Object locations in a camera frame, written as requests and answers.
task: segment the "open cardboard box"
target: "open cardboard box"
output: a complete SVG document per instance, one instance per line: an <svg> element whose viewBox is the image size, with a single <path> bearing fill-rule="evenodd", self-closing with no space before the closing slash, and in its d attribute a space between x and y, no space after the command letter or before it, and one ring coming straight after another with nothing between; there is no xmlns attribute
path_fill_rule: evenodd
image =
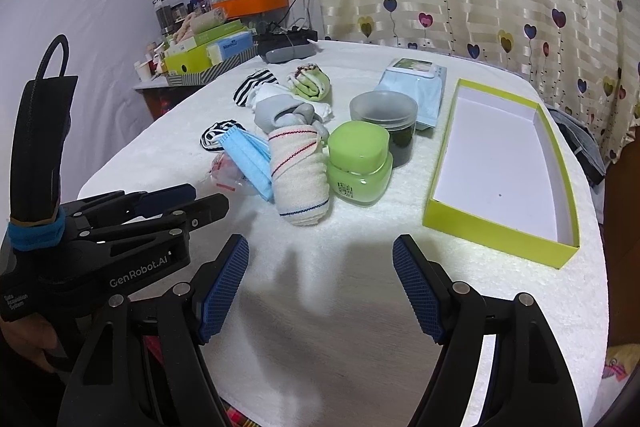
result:
<svg viewBox="0 0 640 427"><path fill-rule="evenodd" d="M460 79L422 223L562 267L580 247L578 218L542 106Z"/></svg>

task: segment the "silver rivet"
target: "silver rivet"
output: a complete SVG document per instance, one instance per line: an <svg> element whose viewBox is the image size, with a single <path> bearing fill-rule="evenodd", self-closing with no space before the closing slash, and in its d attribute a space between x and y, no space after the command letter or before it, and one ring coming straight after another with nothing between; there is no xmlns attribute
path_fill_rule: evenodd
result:
<svg viewBox="0 0 640 427"><path fill-rule="evenodd" d="M455 293L459 293L460 295L466 295L471 291L471 288L469 288L469 285L466 282L454 282L452 287L453 291Z"/></svg>
<svg viewBox="0 0 640 427"><path fill-rule="evenodd" d="M191 286L187 282L178 282L177 285L174 286L174 293L176 295L185 295L189 293Z"/></svg>
<svg viewBox="0 0 640 427"><path fill-rule="evenodd" d="M124 302L124 297L120 294L112 295L109 297L109 306L117 308Z"/></svg>
<svg viewBox="0 0 640 427"><path fill-rule="evenodd" d="M520 295L518 295L518 301L520 301L525 306L531 306L535 302L533 300L533 297L528 293L521 293Z"/></svg>

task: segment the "fuzzy white table cover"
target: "fuzzy white table cover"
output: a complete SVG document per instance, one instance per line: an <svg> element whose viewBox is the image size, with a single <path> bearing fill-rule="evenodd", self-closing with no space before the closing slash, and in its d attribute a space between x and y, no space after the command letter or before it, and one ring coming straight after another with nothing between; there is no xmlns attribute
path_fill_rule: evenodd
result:
<svg viewBox="0 0 640 427"><path fill-rule="evenodd" d="M350 119L349 102L371 90L393 58L432 60L448 68L437 128L415 137L412 160L393 172L382 199L360 208L332 198L317 226L294 227L258 196L230 197L222 221L191 234L191 264L134 295L159 295L189 280L217 256L231 233L249 241L250 263L222 333L204 347L220 395L263 427L405 427L440 352L421 333L391 261L393 240L410 233L452 280L482 295L539 302L572 375L582 418L593 406L607 344L607 280L598 224L584 174L557 127L580 224L580 250L560 270L464 241L421 225L458 78L540 101L526 80L461 58L368 44L322 41L307 60L266 65L255 57L220 76L152 124L82 188L156 190L191 183L203 196L213 153L199 145L216 121L233 118L255 131L254 115L232 95L251 73L269 67L284 78L313 61L332 81L334 119ZM479 418L493 339L485 338L463 425Z"/></svg>

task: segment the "green jar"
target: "green jar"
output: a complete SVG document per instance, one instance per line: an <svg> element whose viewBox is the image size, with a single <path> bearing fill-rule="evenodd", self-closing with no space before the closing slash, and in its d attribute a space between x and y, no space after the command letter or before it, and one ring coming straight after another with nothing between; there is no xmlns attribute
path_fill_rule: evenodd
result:
<svg viewBox="0 0 640 427"><path fill-rule="evenodd" d="M339 196L359 204L372 204L385 192L393 157L388 131L365 121L348 121L329 136L326 174Z"/></svg>

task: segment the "orange box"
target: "orange box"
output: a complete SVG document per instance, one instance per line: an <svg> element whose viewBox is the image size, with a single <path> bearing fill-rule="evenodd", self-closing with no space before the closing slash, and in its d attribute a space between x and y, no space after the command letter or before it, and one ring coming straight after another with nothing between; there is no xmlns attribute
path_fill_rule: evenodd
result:
<svg viewBox="0 0 640 427"><path fill-rule="evenodd" d="M214 8L223 8L230 19L254 15L257 13L286 8L289 0L226 0L213 5Z"/></svg>

